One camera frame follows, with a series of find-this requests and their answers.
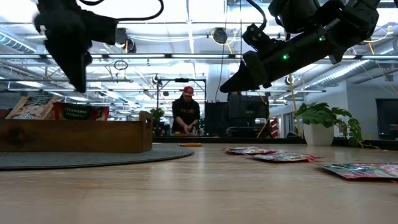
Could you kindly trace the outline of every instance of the monitor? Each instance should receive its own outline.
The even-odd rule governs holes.
[[[242,96],[229,97],[229,118],[268,118],[269,102],[267,96]]]

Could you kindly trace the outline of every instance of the black hoodie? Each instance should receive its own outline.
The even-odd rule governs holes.
[[[180,133],[184,133],[184,129],[180,124],[175,120],[177,117],[180,117],[186,125],[190,125],[194,122],[194,120],[200,119],[200,108],[198,102],[195,100],[191,100],[189,103],[184,101],[183,96],[173,102],[173,128],[172,132],[176,131]]]

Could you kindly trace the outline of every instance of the red cap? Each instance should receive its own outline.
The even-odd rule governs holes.
[[[193,96],[193,88],[191,86],[186,86],[183,91],[184,95]]]

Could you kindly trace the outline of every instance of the potted plant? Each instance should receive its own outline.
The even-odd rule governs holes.
[[[350,146],[362,146],[362,132],[357,119],[354,119],[347,110],[329,108],[327,103],[303,103],[295,113],[296,117],[302,115],[304,123],[304,138],[308,145],[330,146],[334,138],[334,125],[343,129],[344,137],[349,139]],[[347,123],[337,116],[348,118]]]
[[[159,122],[160,119],[164,116],[164,110],[162,108],[153,108],[149,112],[152,114],[154,132],[156,135],[158,135]]]

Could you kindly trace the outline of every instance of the seed packet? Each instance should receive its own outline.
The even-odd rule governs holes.
[[[109,107],[78,105],[74,103],[54,103],[55,120],[92,120],[106,121]]]
[[[256,146],[248,146],[248,147],[225,147],[225,153],[234,154],[234,155],[256,155],[256,154],[271,154],[275,153],[275,151],[264,149]]]
[[[301,154],[301,153],[285,152],[285,153],[275,153],[271,155],[255,155],[253,156],[253,158],[266,162],[308,162],[323,157]]]
[[[6,119],[46,119],[58,96],[22,96]]]
[[[388,178],[398,180],[398,163],[322,164],[321,166],[346,179]]]

